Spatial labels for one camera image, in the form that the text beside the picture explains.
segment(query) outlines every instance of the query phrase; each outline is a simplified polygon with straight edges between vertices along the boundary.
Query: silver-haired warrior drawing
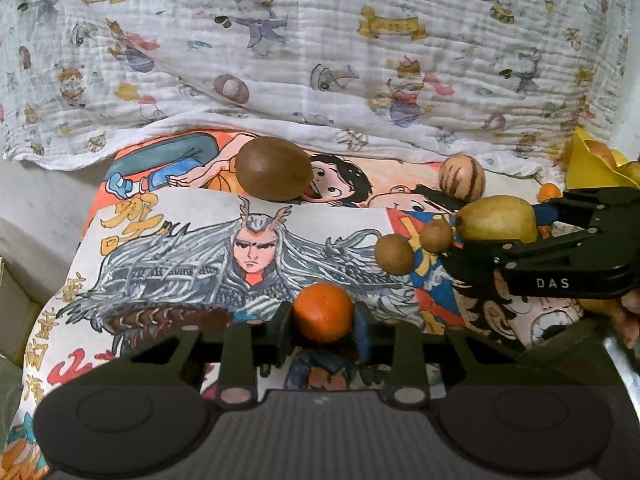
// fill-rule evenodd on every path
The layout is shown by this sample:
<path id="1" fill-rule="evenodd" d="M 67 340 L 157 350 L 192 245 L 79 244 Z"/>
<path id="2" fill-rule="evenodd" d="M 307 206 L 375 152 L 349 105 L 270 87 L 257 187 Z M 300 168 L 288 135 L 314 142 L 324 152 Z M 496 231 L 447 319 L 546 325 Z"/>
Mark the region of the silver-haired warrior drawing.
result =
<path id="1" fill-rule="evenodd" d="M 269 319 L 305 286 L 331 282 L 379 318 L 424 326 L 408 277 L 391 276 L 376 264 L 379 231 L 318 243 L 287 229 L 290 205 L 271 217 L 250 213 L 249 201 L 240 201 L 236 220 L 191 231 L 188 224 L 173 226 L 122 244 L 105 257 L 95 285 L 58 317 L 89 320 L 94 330 L 113 334 L 115 354 L 168 327 L 216 330 L 233 321 Z"/>

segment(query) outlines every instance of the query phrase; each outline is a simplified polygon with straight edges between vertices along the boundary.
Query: small brown ball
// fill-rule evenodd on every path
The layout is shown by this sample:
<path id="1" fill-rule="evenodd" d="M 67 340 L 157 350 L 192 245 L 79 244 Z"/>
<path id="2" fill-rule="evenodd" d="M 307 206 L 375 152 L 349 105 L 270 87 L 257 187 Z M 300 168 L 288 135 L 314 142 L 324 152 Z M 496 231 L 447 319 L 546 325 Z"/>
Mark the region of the small brown ball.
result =
<path id="1" fill-rule="evenodd" d="M 475 202 L 484 193 L 486 177 L 480 163 L 472 156 L 451 155 L 438 171 L 440 190 L 463 202 Z"/>
<path id="2" fill-rule="evenodd" d="M 301 196 L 314 177 L 308 155 L 288 140 L 256 137 L 236 156 L 238 184 L 251 196 L 288 202 Z"/>
<path id="3" fill-rule="evenodd" d="M 374 254 L 380 269 L 393 276 L 403 276 L 414 270 L 414 250 L 400 235 L 384 235 L 377 241 Z"/>
<path id="4" fill-rule="evenodd" d="M 451 247 L 453 229 L 446 220 L 432 220 L 420 231 L 420 245 L 428 253 L 441 253 Z"/>

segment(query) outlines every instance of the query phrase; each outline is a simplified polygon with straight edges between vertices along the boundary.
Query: bed sheet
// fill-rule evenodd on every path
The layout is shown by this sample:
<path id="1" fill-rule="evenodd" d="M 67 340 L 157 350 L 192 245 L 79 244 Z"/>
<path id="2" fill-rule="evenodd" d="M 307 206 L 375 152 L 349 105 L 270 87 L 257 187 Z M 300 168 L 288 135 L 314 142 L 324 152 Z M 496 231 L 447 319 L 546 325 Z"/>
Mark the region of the bed sheet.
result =
<path id="1" fill-rule="evenodd" d="M 209 124 L 551 171 L 577 124 L 609 138 L 632 1 L 3 0 L 4 153 L 71 170 Z"/>
<path id="2" fill-rule="evenodd" d="M 427 333 L 467 326 L 517 349 L 580 319 L 573 301 L 512 298 L 499 275 L 465 272 L 420 248 L 421 227 L 450 220 L 455 209 L 433 193 L 437 164 L 310 153 L 313 185 L 299 201 L 276 204 L 247 197 L 233 172 L 238 147 L 251 138 L 188 130 L 118 154 L 65 286 L 31 333 L 0 479 L 47 472 L 32 417 L 53 388 L 169 329 L 269 319 L 280 301 L 313 282 L 339 283 L 380 319 L 405 319 Z M 211 162 L 220 171 L 203 176 Z M 414 248 L 409 276 L 390 276 L 375 263 L 375 241 L 389 233 Z M 268 388 L 376 388 L 386 373 L 359 363 L 353 343 L 343 341 L 296 349 L 282 369 L 260 375 L 258 388 L 260 395 Z M 210 364 L 203 396 L 215 395 L 217 374 Z M 428 376 L 432 395 L 442 396 L 437 368 L 429 366 Z"/>

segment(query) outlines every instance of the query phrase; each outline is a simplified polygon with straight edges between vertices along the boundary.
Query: ribbed black surface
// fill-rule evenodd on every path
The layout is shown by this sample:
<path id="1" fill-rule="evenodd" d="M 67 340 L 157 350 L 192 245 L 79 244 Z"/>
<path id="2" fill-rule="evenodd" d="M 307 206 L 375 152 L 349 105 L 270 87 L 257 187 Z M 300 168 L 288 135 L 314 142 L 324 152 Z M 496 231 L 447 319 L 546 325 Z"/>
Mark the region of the ribbed black surface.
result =
<path id="1" fill-rule="evenodd" d="M 441 441 L 424 415 L 394 410 L 382 404 L 375 392 L 281 391 L 271 392 L 254 410 L 223 415 L 188 459 L 164 472 L 139 477 L 187 478 L 515 480 L 462 460 Z M 50 480 L 78 478 L 57 472 Z M 562 480 L 598 477 L 584 471 Z"/>

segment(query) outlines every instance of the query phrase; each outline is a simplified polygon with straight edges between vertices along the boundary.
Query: small orange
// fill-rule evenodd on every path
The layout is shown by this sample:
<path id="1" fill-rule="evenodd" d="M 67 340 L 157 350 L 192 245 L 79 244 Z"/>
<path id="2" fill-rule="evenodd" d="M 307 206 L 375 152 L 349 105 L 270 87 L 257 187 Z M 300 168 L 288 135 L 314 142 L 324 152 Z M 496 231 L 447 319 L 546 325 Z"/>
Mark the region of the small orange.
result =
<path id="1" fill-rule="evenodd" d="M 300 291 L 293 315 L 300 333 L 317 343 L 332 343 L 346 336 L 353 322 L 353 301 L 333 283 L 315 283 Z"/>
<path id="2" fill-rule="evenodd" d="M 538 190 L 538 202 L 541 204 L 545 200 L 549 200 L 550 198 L 560 198 L 561 196 L 562 191 L 560 191 L 560 188 L 551 182 L 543 184 Z"/>

